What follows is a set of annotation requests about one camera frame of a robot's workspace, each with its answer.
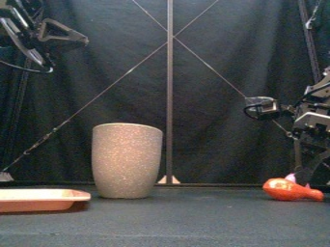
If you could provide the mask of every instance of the metal pole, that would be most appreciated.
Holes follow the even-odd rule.
[[[165,183],[172,184],[172,0],[167,0]]]

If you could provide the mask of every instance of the orange tray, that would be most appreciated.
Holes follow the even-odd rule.
[[[0,189],[0,212],[66,210],[90,194],[72,189]]]

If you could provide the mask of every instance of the speckled vase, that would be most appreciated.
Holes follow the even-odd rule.
[[[159,174],[163,132],[135,123],[92,129],[92,176],[104,198],[148,197]]]

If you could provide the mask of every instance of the black table surface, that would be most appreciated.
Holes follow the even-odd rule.
[[[328,194],[280,202],[260,188],[156,186],[145,199],[114,200],[92,185],[65,188],[92,199],[64,211],[0,214],[1,247],[330,246]]]

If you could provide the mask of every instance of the wire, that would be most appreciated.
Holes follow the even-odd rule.
[[[53,72],[53,67],[49,67],[48,70],[28,69],[28,68],[12,65],[12,64],[6,63],[2,60],[0,60],[0,64],[4,65],[4,66],[10,67],[12,69],[17,69],[17,70],[32,72],[32,73],[52,73]]]
[[[294,107],[296,107],[296,106],[303,102],[303,100],[304,100],[308,96],[311,96],[314,93],[316,93],[316,92],[320,91],[322,89],[327,88],[328,86],[330,86],[330,82],[327,82],[322,87],[319,87],[319,88],[311,90],[310,92],[307,92],[307,93],[302,96],[302,98],[298,100],[298,102],[294,104]]]

